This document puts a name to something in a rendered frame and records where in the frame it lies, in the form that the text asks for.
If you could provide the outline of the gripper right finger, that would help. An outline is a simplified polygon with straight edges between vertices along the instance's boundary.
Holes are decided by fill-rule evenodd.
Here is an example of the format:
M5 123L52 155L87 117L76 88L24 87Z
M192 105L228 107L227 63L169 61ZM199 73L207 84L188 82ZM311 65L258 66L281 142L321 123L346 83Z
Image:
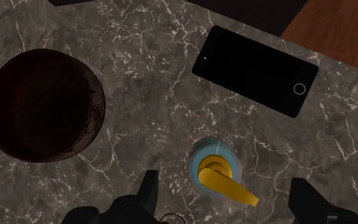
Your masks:
M333 205L304 178L292 178L288 207L293 224L358 224L357 213Z

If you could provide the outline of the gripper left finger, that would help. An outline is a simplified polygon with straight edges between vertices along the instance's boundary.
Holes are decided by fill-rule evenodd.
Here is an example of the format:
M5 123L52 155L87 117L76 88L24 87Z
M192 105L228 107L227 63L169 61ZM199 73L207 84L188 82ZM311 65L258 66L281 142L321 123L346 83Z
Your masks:
M160 224L154 217L157 202L158 171L148 170L135 195L116 198L103 213L93 206L76 207L61 224Z

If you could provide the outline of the blue bottle with yellow pump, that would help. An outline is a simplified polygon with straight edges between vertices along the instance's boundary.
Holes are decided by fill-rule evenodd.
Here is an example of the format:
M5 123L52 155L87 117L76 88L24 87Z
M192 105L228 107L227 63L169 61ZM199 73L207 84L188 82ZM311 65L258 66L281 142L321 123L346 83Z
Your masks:
M234 149L217 137L207 136L193 145L188 174L193 188L206 197L226 197L254 207L259 202L240 184L242 168Z

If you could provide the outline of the dark brown round bowl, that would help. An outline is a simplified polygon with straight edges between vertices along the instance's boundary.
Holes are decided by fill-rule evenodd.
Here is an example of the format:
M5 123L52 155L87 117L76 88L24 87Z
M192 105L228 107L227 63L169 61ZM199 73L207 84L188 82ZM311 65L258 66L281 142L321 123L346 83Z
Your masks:
M0 68L0 150L12 158L71 158L96 138L105 114L99 79L66 53L33 49Z

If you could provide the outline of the black smartphone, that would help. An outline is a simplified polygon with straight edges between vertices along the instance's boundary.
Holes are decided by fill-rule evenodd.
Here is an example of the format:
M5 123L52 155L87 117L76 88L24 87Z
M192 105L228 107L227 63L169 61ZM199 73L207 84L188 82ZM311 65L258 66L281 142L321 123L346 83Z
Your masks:
M297 117L318 66L220 26L213 26L193 65L193 74Z

